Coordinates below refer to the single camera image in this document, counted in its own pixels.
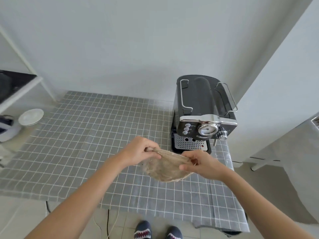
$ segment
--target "hand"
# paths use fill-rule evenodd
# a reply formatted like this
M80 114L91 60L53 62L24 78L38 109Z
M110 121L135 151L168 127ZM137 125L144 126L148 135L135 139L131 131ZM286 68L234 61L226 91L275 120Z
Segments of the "hand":
M194 165L183 164L180 170L197 173L207 179L223 180L230 170L216 158L203 150L184 151L181 155L189 157Z
M136 165L142 160L150 157L161 158L161 155L156 152L145 152L144 149L148 147L160 148L154 141L143 137L135 137L115 157L116 159L121 160L124 168L130 165Z

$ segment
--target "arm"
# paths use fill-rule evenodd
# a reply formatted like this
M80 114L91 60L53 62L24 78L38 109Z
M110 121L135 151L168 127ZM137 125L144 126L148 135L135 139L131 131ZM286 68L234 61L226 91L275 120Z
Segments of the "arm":
M212 158L207 152L194 150L184 152L182 155L191 158L197 165L180 165L180 169L198 173L207 179L224 182L265 239L314 239L236 172Z
M43 219L26 239L79 238L106 190L122 169L149 157L160 158L156 152L144 152L146 147L159 148L151 140L134 138L121 152L107 159L91 178Z

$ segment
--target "right hand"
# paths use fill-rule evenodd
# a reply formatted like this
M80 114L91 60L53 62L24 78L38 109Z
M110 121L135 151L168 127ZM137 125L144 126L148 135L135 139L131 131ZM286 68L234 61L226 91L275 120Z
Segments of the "right hand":
M194 172L207 179L222 181L230 170L203 150L184 151L181 155L189 157L194 165L180 165L180 170Z

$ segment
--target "white plate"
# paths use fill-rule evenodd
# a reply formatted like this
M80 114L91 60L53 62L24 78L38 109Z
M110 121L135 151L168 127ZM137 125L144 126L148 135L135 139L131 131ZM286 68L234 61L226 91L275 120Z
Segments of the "white plate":
M44 112L42 109L31 109L24 112L18 119L22 126L30 126L37 123L43 117Z

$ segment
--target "foot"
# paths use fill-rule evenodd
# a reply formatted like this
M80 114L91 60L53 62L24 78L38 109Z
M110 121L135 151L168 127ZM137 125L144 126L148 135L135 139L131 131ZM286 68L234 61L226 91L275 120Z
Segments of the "foot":
M135 228L134 239L152 238L151 225L148 221L141 221Z
M177 227L174 227L174 226L171 226L167 230L166 234L167 234L166 239L183 239L181 231Z

